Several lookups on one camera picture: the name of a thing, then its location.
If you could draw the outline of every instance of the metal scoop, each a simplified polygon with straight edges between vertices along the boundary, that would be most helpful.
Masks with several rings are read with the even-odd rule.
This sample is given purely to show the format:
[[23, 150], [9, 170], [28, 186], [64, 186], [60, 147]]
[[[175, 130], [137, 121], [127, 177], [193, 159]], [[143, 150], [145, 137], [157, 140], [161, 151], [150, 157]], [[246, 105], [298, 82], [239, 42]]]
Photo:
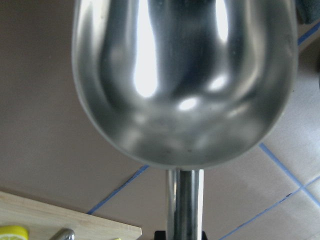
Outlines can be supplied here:
[[275, 124], [296, 39], [292, 0], [76, 1], [80, 101], [118, 150], [170, 169], [167, 240], [201, 239], [201, 169], [244, 153]]

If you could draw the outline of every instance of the metal utensil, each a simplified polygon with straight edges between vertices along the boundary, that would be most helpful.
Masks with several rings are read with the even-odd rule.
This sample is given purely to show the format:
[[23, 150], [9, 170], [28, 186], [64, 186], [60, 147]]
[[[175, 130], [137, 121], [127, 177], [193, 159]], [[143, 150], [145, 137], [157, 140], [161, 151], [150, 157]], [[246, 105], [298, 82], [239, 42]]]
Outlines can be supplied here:
[[257, 144], [288, 99], [294, 3], [78, 0], [72, 65], [100, 133], [131, 158], [170, 169], [167, 239], [200, 239], [201, 169]]

